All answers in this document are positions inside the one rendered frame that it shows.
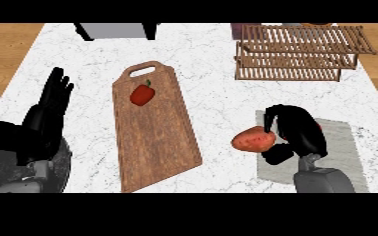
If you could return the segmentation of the grey and black appliance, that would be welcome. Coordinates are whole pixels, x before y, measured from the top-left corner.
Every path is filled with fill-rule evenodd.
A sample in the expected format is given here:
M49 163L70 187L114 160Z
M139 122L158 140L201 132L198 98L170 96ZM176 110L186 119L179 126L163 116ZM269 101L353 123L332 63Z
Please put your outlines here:
M155 39L158 23L75 23L75 32L86 41L111 38Z

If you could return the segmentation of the red bell pepper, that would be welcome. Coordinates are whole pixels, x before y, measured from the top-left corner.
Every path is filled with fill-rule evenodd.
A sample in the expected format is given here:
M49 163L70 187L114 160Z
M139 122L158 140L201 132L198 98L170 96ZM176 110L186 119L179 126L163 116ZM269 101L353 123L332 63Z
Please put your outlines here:
M130 102L143 106L155 96L155 90L151 88L151 80L146 80L145 84L140 84L130 95Z

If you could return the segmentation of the orange sweet potato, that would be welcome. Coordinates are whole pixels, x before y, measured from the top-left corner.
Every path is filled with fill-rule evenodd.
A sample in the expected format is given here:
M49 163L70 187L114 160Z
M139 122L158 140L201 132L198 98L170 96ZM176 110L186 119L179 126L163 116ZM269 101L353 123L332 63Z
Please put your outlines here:
M272 148L275 141L275 133L264 132L263 126L254 126L233 137L232 147L241 151L264 152Z

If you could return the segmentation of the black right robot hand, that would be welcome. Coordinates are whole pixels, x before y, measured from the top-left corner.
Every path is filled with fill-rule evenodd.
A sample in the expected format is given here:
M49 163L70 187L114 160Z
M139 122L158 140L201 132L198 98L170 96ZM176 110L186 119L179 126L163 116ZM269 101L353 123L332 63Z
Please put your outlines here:
M270 165L281 164L294 155L328 155L321 125L304 108L284 104L270 106L264 113L264 132L270 131L273 123L278 124L278 134L285 143L275 144L263 153Z

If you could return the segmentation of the wooden tiered shelf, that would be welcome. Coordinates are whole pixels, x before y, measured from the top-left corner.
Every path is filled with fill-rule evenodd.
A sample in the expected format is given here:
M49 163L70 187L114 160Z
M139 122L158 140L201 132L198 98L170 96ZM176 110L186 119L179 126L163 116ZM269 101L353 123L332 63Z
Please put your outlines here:
M235 79L338 81L362 54L378 54L362 26L244 25Z

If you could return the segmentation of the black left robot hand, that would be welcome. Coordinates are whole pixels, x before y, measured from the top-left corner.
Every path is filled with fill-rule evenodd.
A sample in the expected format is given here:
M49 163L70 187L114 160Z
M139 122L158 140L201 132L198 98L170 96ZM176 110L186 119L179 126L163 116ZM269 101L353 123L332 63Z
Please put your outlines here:
M31 106L22 124L0 121L0 150L16 153L19 166L50 160L58 153L64 116L74 84L55 67L44 84L40 101Z

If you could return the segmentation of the brown wooden cutting board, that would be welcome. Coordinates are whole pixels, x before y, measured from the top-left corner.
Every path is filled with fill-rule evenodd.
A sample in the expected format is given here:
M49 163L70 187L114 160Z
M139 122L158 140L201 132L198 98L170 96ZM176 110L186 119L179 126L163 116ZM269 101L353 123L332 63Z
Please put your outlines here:
M155 96L130 95L151 80ZM130 66L112 84L121 191L133 192L202 164L174 69L158 61Z

